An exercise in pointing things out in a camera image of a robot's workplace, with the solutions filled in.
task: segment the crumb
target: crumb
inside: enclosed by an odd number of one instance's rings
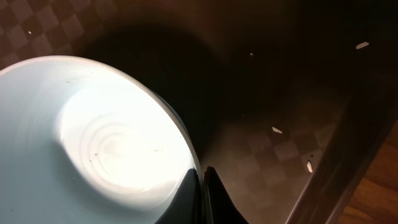
[[[275,127],[272,127],[272,130],[273,130],[274,132],[276,132],[276,133],[282,134],[282,131],[279,130],[279,129],[277,129],[277,128],[275,128]]]
[[[361,48],[366,47],[366,46],[368,46],[368,45],[369,45],[368,42],[363,42],[363,43],[358,44],[358,45],[355,47],[355,49],[358,50],[358,49],[361,49]]]
[[[313,171],[312,171],[311,161],[308,161],[308,162],[307,162],[307,168],[308,168],[308,171],[313,172]]]

